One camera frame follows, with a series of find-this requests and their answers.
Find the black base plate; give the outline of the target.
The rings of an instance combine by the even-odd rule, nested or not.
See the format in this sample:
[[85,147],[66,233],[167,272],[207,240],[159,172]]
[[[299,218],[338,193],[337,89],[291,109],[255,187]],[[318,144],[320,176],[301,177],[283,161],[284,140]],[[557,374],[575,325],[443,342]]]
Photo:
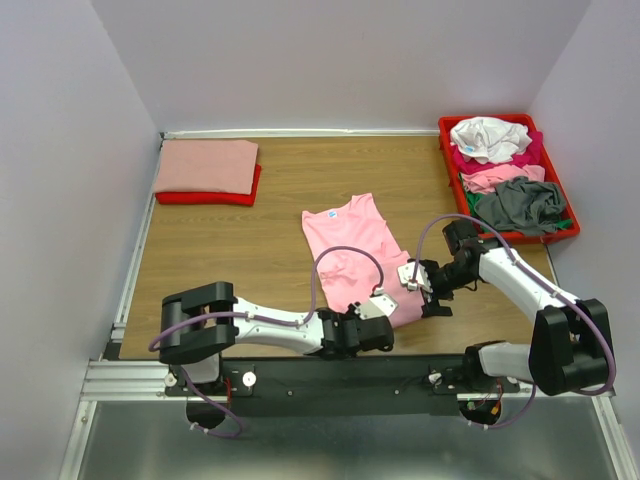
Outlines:
[[516,393],[506,378],[467,375],[461,354],[223,359],[220,379],[199,385],[240,417],[456,416],[467,399]]

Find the grey garment in bin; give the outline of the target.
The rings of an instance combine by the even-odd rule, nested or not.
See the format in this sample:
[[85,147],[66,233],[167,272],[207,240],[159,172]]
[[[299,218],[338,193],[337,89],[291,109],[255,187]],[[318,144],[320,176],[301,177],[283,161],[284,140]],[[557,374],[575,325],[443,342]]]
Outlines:
[[552,182],[537,182],[517,177],[498,184],[485,194],[476,211],[487,225],[499,232],[515,231],[526,236],[555,233],[566,199]]

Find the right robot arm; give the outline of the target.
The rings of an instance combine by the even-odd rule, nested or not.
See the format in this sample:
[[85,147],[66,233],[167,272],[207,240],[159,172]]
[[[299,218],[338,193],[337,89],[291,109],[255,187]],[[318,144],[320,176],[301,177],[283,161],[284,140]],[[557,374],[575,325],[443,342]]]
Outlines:
[[617,369],[604,304],[580,299],[549,281],[497,231],[479,235],[484,222],[462,214],[445,218],[451,261],[439,265],[416,254],[408,264],[409,284],[424,299],[424,316],[448,315],[441,301],[483,282],[500,290],[533,325],[527,344],[497,340],[468,347],[459,370],[462,384],[480,392],[496,377],[512,377],[548,396],[598,396],[611,390]]

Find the magenta garment in bin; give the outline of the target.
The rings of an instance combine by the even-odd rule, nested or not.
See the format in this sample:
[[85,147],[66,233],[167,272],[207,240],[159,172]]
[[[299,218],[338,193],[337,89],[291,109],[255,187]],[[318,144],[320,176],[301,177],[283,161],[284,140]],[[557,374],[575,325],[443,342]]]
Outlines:
[[[529,134],[532,139],[527,149],[522,154],[516,154],[509,162],[500,163],[500,166],[512,165],[522,167],[524,165],[539,165],[541,159],[541,150],[543,146],[543,133],[534,131]],[[457,146],[451,145],[453,163],[458,171],[464,174],[474,174],[482,172],[494,167],[497,164],[487,163],[480,164],[473,158],[467,159],[458,149]]]

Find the white t-shirt in bin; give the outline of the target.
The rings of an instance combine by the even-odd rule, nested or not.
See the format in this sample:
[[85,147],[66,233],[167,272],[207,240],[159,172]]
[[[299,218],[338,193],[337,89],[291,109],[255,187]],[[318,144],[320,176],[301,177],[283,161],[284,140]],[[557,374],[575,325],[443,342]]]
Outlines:
[[494,117],[461,120],[450,130],[450,140],[466,163],[508,163],[533,142],[527,126]]

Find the red plastic bin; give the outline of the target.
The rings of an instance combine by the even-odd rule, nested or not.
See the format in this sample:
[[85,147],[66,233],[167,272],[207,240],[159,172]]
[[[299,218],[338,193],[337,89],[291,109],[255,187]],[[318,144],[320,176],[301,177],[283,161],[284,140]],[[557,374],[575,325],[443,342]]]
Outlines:
[[[455,204],[458,208],[458,212],[464,215],[470,215],[466,199],[464,196],[465,190],[462,185],[460,172],[456,165],[453,163],[450,130],[461,120],[471,118],[471,115],[458,115],[458,116],[444,116],[438,120],[439,126],[439,147],[442,152],[447,173],[449,176],[449,187],[451,188]],[[529,131],[537,131],[538,128],[535,125],[534,120],[526,113],[502,113],[494,115],[494,118],[509,121],[512,123],[520,123],[529,128]],[[566,194],[564,187],[554,164],[547,153],[544,145],[541,150],[540,164],[545,168],[545,180],[555,183],[566,199],[566,208],[562,212],[561,219],[571,219],[573,226],[567,230],[557,231],[551,234],[544,234],[541,236],[526,236],[522,233],[510,231],[503,233],[504,238],[511,244],[544,244],[550,245],[557,243],[561,240],[576,237],[580,234],[580,225],[576,215],[569,202],[568,195]]]

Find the folded red t-shirt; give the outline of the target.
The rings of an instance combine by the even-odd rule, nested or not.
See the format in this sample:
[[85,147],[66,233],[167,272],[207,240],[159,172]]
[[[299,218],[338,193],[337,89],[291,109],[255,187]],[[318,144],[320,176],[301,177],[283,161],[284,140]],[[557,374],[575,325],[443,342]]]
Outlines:
[[253,183],[249,194],[228,192],[160,192],[155,199],[161,205],[238,205],[252,207],[257,197],[257,189],[262,167],[254,169]]

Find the aluminium frame rail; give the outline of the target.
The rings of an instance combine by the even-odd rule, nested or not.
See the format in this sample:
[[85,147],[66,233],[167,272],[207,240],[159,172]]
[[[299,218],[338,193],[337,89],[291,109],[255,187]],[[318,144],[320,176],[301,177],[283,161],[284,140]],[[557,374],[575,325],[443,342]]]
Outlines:
[[[488,237],[496,231],[484,223],[479,235]],[[230,400],[202,393],[192,382],[185,389],[176,385],[176,379],[167,365],[156,361],[121,361],[101,359],[89,364],[81,390],[81,403],[76,423],[67,447],[61,475],[65,479],[80,476],[85,452],[89,445],[90,432],[95,423],[98,407],[102,403],[122,402],[163,402],[182,406],[188,428],[195,434],[208,438],[237,441],[247,434],[246,421],[249,419],[286,419],[295,424],[303,424],[311,419],[339,419],[348,421],[367,417],[400,417],[429,414],[371,415],[371,416],[302,416],[302,417],[240,417],[232,412]],[[372,350],[360,352],[352,358],[364,356],[396,355],[389,352]],[[315,357],[303,356],[283,348],[241,344],[234,345],[222,352],[222,360],[227,357]],[[507,412],[504,403],[510,397],[527,392],[530,396],[544,394],[530,383],[506,378],[515,383],[516,393],[489,394],[485,399],[471,398],[459,405],[456,416],[441,416],[467,424],[473,431],[496,431],[516,422],[517,415]]]

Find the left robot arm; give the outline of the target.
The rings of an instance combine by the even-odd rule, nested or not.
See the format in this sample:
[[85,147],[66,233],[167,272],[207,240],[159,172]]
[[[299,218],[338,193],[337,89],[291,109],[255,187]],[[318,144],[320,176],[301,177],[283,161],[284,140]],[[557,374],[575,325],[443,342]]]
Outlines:
[[201,395],[230,389],[222,352],[251,344],[286,349],[325,360],[352,358],[360,352],[390,351],[390,316],[398,303],[376,287],[364,302],[344,313],[313,307],[297,313],[259,306],[234,295],[229,282],[216,282],[170,295],[161,307],[161,331],[148,350],[157,352],[176,385],[187,383]]

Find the salmon pink garment in bin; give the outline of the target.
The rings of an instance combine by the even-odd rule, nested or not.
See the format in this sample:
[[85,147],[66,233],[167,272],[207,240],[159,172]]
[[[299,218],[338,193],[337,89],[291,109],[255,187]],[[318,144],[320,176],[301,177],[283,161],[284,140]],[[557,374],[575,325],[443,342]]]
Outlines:
[[511,164],[500,164],[493,168],[482,170],[472,174],[461,174],[462,185],[465,191],[473,194],[490,194],[495,187],[503,182],[517,177],[525,177],[527,180],[542,182],[545,178],[545,169],[540,165],[523,165],[522,167]]

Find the green garment in bin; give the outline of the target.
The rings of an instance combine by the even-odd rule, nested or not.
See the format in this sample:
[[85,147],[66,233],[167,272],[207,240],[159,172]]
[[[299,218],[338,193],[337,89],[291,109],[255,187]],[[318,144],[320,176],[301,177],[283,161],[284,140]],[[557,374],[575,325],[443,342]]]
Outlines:
[[[470,191],[466,191],[464,193],[465,199],[466,199],[466,203],[468,206],[468,209],[470,211],[470,215],[472,217],[478,218],[480,219],[480,216],[478,215],[477,211],[476,211],[476,206],[477,203],[485,197],[485,194],[481,194],[481,193],[473,193]],[[573,226],[573,221],[571,219],[560,219],[559,221],[557,221],[555,223],[556,229],[558,231],[562,231],[562,230],[567,230],[570,227]]]

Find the light pink t-shirt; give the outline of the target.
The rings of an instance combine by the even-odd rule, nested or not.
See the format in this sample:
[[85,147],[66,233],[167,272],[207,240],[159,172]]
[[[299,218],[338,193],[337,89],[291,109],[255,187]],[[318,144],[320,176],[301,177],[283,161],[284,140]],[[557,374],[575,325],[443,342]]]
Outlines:
[[384,276],[384,292],[398,308],[390,316],[399,328],[421,318],[423,298],[398,280],[397,267],[410,255],[400,248],[370,193],[354,195],[341,206],[322,212],[301,214],[301,226],[312,257],[329,248],[317,273],[328,307],[345,312],[350,304],[365,302]]

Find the folded pink t-shirt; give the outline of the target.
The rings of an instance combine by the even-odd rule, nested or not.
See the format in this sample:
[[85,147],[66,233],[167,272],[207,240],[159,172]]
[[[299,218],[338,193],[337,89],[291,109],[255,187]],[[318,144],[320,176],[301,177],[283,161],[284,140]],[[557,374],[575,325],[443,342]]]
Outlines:
[[246,140],[168,140],[163,143],[155,193],[249,194],[258,145]]

